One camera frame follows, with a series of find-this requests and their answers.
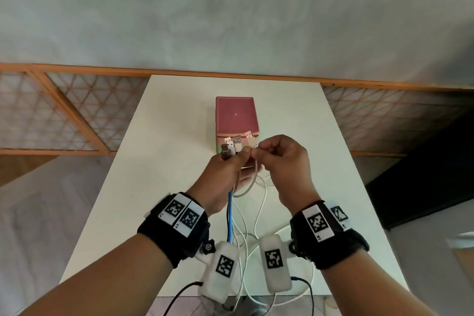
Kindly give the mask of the person's right hand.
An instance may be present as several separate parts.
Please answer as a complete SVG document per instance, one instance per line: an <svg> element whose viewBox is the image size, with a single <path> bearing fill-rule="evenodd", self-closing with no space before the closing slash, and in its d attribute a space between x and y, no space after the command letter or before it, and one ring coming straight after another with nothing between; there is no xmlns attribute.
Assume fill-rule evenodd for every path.
<svg viewBox="0 0 474 316"><path fill-rule="evenodd" d="M308 152L297 141L281 134L259 142L253 149L273 155L273 168L268 172L281 203L292 216L321 199L312 181Z"/></svg>

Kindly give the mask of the person's left hand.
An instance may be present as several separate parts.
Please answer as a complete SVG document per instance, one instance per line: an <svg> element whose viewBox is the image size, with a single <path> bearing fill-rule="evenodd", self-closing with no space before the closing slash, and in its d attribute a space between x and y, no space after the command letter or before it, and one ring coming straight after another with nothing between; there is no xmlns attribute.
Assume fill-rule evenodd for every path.
<svg viewBox="0 0 474 316"><path fill-rule="evenodd" d="M222 160L220 155L214 155L186 194L210 217L227 205L230 191L246 188L261 168L254 159L250 167L233 167L231 158Z"/></svg>

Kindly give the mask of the person's right forearm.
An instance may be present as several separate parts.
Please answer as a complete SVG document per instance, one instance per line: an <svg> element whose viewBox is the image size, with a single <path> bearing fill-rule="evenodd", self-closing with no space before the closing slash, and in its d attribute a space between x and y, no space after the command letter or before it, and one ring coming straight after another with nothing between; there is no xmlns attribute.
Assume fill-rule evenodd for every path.
<svg viewBox="0 0 474 316"><path fill-rule="evenodd" d="M366 251L358 250L321 273L342 316L438 316Z"/></svg>

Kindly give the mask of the person's left forearm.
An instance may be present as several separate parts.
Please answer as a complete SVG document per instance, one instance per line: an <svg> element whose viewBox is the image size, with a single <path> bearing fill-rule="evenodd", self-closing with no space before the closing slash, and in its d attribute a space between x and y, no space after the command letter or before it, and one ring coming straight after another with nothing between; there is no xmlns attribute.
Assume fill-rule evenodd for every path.
<svg viewBox="0 0 474 316"><path fill-rule="evenodd" d="M145 316L174 266L137 234L59 284L21 316Z"/></svg>

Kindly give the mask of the pink box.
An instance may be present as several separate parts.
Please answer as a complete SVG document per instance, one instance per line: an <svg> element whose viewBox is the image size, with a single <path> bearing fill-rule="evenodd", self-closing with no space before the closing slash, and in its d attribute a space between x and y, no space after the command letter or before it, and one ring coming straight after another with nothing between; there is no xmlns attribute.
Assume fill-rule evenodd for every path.
<svg viewBox="0 0 474 316"><path fill-rule="evenodd" d="M255 148L260 134L253 97L216 97L216 153L228 160L244 146Z"/></svg>

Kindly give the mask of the black left wrist band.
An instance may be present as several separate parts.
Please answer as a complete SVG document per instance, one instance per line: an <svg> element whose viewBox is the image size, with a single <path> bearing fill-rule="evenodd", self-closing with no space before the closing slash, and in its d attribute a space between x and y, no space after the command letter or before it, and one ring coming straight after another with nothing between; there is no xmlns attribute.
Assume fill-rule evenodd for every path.
<svg viewBox="0 0 474 316"><path fill-rule="evenodd" d="M150 239L175 269L209 240L210 223L204 208L180 192L166 195L146 213L137 233Z"/></svg>

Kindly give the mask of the black wrist band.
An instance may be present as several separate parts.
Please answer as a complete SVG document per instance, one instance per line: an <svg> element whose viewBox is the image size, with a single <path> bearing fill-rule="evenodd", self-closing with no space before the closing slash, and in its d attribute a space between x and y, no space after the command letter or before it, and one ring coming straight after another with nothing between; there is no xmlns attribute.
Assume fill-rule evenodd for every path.
<svg viewBox="0 0 474 316"><path fill-rule="evenodd" d="M175 269L209 240L210 223L204 208L180 192L166 195L146 213L137 233L150 239Z"/></svg>
<svg viewBox="0 0 474 316"><path fill-rule="evenodd" d="M290 252L326 270L355 254L370 251L368 242L352 228L348 214L334 201L316 201L290 220Z"/></svg>

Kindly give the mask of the black right wrist band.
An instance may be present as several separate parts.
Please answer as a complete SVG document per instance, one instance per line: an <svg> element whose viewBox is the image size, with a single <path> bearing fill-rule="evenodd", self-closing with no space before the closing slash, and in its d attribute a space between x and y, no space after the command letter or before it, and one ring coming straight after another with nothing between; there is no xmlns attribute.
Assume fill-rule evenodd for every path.
<svg viewBox="0 0 474 316"><path fill-rule="evenodd" d="M348 214L334 201L316 201L290 220L290 252L326 270L355 254L370 251L368 242L352 228Z"/></svg>

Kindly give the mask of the dark cabinet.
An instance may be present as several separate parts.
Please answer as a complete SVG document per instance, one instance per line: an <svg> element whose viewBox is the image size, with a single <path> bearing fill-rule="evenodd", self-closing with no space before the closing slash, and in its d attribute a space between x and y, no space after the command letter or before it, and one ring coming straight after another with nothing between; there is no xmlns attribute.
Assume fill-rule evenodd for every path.
<svg viewBox="0 0 474 316"><path fill-rule="evenodd" d="M474 109L365 188L385 230L474 199Z"/></svg>

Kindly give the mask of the wooden lattice screen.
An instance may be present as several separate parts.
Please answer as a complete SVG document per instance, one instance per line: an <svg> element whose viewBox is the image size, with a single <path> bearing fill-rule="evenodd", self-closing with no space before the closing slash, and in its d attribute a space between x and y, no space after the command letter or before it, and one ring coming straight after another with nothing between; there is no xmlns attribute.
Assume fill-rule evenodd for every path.
<svg viewBox="0 0 474 316"><path fill-rule="evenodd" d="M0 154L114 155L152 75L320 83L355 157L405 157L474 108L474 86L0 63Z"/></svg>

